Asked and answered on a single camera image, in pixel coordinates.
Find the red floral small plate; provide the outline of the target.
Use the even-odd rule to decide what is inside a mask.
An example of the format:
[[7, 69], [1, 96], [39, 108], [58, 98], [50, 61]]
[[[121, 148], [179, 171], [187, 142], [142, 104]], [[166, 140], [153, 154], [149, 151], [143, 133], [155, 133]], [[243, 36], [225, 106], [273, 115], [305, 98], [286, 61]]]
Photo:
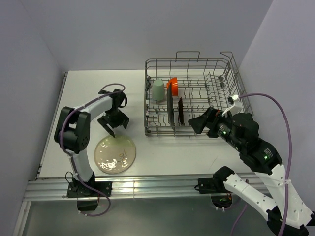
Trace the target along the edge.
[[179, 124], [184, 126], [184, 106], [183, 106], [183, 99], [182, 97], [180, 97], [179, 101], [178, 101], [178, 120], [179, 120]]

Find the black square floral plate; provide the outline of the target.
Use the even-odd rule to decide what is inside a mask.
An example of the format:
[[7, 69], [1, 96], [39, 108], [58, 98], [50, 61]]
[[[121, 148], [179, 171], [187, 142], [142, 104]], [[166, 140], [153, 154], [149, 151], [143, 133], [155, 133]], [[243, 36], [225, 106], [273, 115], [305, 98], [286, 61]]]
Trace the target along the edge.
[[171, 127], [174, 127], [175, 123], [174, 123], [174, 110], [173, 110], [172, 83], [169, 84], [169, 87], [167, 89], [167, 112], [168, 112], [168, 122]]

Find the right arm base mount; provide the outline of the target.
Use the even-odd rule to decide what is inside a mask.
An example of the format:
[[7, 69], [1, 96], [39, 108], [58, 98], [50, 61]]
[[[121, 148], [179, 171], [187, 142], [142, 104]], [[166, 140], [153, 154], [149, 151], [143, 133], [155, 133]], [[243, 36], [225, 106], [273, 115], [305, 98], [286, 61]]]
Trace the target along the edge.
[[241, 199], [233, 199], [232, 192], [225, 189], [224, 185], [216, 178], [199, 178], [194, 187], [199, 194], [209, 194], [211, 207], [216, 211], [225, 212], [237, 207]]

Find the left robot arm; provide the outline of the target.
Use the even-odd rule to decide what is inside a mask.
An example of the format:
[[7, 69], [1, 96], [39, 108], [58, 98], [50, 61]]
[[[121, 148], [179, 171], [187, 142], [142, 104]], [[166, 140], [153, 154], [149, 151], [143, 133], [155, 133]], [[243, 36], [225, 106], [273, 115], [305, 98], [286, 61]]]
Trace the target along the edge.
[[129, 123], [129, 118], [120, 110], [127, 105], [127, 97], [122, 90], [101, 90], [98, 94], [98, 98], [80, 107], [63, 107], [54, 134], [55, 142], [68, 155], [73, 170], [70, 188], [83, 196], [100, 193], [86, 151], [90, 141], [91, 122], [96, 118], [112, 137], [115, 136], [114, 128], [127, 128]]

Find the green cup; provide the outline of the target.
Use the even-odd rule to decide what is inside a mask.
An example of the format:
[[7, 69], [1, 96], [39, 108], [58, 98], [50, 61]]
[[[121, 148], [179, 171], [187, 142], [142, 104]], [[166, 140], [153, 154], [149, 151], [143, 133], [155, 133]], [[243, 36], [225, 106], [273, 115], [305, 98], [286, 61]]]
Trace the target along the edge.
[[164, 95], [164, 82], [161, 79], [156, 79], [152, 85], [152, 99], [155, 101], [162, 101]]

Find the cream green round plate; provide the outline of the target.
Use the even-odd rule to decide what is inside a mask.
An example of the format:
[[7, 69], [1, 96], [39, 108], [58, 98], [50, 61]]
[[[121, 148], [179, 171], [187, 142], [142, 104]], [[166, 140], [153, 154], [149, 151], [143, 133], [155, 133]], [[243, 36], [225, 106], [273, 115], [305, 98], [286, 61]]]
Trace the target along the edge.
[[136, 159], [136, 145], [126, 135], [108, 135], [98, 142], [94, 150], [94, 162], [109, 175], [126, 171]]

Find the orange bowl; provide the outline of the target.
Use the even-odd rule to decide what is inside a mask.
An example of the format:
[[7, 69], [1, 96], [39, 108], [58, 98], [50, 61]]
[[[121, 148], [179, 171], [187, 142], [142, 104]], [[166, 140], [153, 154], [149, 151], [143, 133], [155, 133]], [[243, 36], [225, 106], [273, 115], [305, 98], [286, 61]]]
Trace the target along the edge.
[[178, 78], [173, 77], [167, 82], [167, 89], [171, 88], [173, 96], [178, 96]]

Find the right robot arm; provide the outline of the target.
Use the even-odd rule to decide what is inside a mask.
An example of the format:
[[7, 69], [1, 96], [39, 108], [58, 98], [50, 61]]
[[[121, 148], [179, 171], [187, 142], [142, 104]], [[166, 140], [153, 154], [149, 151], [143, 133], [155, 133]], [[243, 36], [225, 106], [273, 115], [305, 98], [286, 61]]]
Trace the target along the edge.
[[277, 235], [282, 222], [284, 236], [307, 236], [307, 227], [315, 224], [315, 213], [301, 200], [292, 183], [285, 180], [285, 167], [275, 147], [259, 137], [259, 125], [250, 113], [230, 112], [208, 108], [189, 120], [197, 134], [209, 129], [210, 138], [221, 137], [239, 152], [240, 159], [267, 187], [270, 197], [244, 182], [227, 166], [217, 170], [212, 178], [200, 178], [195, 187], [201, 194], [232, 192], [255, 208]]

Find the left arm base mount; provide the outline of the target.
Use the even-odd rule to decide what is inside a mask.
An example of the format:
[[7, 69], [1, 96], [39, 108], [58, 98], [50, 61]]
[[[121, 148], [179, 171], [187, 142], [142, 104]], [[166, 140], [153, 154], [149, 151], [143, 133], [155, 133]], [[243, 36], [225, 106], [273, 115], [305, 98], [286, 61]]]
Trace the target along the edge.
[[[111, 196], [112, 182], [95, 182], [93, 188], [103, 192], [107, 197]], [[98, 207], [101, 194], [84, 187], [79, 181], [73, 180], [68, 184], [67, 198], [77, 199], [77, 208], [80, 211], [94, 211]]]

